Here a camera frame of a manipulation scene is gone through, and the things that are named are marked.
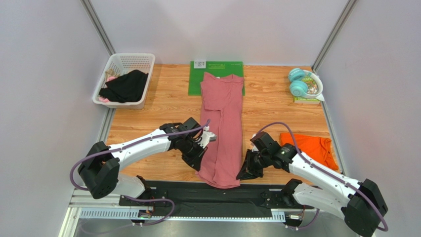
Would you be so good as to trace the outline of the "pink t shirt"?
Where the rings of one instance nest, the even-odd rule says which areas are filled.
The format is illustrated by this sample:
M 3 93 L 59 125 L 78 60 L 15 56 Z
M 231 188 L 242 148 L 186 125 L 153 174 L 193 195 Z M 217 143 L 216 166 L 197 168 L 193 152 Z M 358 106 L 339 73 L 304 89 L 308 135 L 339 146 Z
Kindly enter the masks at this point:
M 242 167 L 244 78 L 231 74 L 218 78 L 208 72 L 201 82 L 200 123 L 207 120 L 209 131 L 217 136 L 207 145 L 198 177 L 219 188 L 238 187 L 237 175 Z

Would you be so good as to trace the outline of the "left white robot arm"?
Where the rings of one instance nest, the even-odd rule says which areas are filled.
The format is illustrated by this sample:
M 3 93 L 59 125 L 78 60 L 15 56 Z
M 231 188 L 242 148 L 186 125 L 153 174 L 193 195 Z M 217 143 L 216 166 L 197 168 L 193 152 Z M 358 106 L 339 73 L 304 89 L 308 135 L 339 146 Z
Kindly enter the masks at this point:
M 103 141 L 97 142 L 86 157 L 72 167 L 71 182 L 75 188 L 88 191 L 93 199 L 109 194 L 138 198 L 146 191 L 145 182 L 120 172 L 144 158 L 171 150 L 180 151 L 182 160 L 199 171 L 208 144 L 217 139 L 209 124 L 209 120 L 200 125 L 189 118 L 183 123 L 165 123 L 128 142 L 109 146 Z

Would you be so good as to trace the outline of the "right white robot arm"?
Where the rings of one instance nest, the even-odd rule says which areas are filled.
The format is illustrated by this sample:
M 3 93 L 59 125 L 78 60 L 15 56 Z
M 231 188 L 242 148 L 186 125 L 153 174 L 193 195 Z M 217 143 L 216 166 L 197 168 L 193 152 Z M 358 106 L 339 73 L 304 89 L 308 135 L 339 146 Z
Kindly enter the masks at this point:
M 384 216 L 388 207 L 378 185 L 365 179 L 363 182 L 339 174 L 323 166 L 296 145 L 280 145 L 266 132 L 251 139 L 237 179 L 249 180 L 263 177 L 267 167 L 282 169 L 302 177 L 315 186 L 298 179 L 291 179 L 282 189 L 287 204 L 315 207 L 341 218 L 361 237 L 371 237 L 376 230 L 387 231 Z

